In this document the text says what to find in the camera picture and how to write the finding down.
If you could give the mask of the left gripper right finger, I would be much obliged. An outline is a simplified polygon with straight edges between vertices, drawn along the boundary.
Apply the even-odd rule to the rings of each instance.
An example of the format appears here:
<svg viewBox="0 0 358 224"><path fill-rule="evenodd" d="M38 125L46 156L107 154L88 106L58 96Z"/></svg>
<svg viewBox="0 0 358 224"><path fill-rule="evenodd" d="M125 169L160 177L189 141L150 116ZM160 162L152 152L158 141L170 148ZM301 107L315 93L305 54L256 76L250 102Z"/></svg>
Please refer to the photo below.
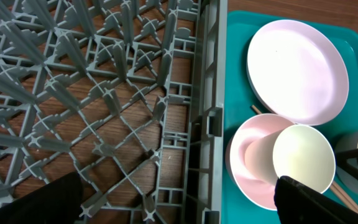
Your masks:
<svg viewBox="0 0 358 224"><path fill-rule="evenodd" d="M282 224L358 224L358 213L289 176L277 180L273 200Z"/></svg>

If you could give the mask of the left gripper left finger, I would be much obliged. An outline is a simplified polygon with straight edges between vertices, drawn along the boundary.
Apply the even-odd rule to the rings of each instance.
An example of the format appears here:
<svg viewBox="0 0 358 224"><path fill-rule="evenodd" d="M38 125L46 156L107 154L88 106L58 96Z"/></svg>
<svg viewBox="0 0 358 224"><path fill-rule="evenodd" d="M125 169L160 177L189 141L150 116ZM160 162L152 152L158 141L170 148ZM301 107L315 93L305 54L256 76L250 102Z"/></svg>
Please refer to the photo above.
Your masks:
<svg viewBox="0 0 358 224"><path fill-rule="evenodd" d="M0 223L74 223L82 199L81 177L71 172L0 208Z"/></svg>

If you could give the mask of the pink small bowl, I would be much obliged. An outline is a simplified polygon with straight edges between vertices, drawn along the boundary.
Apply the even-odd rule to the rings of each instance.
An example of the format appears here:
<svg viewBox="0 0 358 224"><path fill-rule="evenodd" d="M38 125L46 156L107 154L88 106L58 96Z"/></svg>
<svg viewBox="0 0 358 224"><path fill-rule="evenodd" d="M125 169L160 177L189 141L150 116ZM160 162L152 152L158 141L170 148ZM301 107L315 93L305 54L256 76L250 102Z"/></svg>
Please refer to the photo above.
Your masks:
<svg viewBox="0 0 358 224"><path fill-rule="evenodd" d="M249 118L236 131L226 148L225 164L232 181L252 203L276 211L275 185L278 180L273 165L273 147L279 134L293 126L276 114Z"/></svg>

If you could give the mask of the wooden chopstick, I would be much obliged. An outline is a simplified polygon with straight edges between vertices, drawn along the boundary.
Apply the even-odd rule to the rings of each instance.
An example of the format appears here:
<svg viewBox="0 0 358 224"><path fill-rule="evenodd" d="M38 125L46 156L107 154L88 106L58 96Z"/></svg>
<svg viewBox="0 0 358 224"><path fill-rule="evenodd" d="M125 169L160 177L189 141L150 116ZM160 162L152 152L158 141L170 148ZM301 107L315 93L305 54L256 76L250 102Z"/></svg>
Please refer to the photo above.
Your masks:
<svg viewBox="0 0 358 224"><path fill-rule="evenodd" d="M344 191L341 186L333 181L330 186L331 192L349 209L353 212L358 213L358 204Z"/></svg>
<svg viewBox="0 0 358 224"><path fill-rule="evenodd" d="M262 114L262 112L261 112L255 105L252 105L252 106L251 106L251 109L252 109L256 114Z"/></svg>

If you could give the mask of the large white plate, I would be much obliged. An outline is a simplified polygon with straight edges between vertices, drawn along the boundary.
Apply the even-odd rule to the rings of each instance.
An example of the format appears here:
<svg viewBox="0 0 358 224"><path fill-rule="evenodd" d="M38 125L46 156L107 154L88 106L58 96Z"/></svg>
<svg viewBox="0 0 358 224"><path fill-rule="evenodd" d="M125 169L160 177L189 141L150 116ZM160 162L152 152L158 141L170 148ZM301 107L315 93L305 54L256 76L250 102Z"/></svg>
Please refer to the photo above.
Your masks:
<svg viewBox="0 0 358 224"><path fill-rule="evenodd" d="M338 49L304 22L282 19L262 26L250 40L246 69L260 102L295 123L330 122L349 95L347 68Z"/></svg>

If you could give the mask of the white cup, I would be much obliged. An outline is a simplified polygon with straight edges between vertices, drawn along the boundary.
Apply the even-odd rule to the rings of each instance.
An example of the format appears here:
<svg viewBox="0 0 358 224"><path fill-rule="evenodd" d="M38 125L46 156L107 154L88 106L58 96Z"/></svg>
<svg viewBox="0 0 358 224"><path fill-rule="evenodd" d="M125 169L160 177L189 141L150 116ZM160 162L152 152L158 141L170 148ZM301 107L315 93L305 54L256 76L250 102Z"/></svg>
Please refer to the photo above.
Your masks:
<svg viewBox="0 0 358 224"><path fill-rule="evenodd" d="M317 129L294 124L284 129L273 147L278 179L285 175L324 193L332 184L336 162L328 140Z"/></svg>

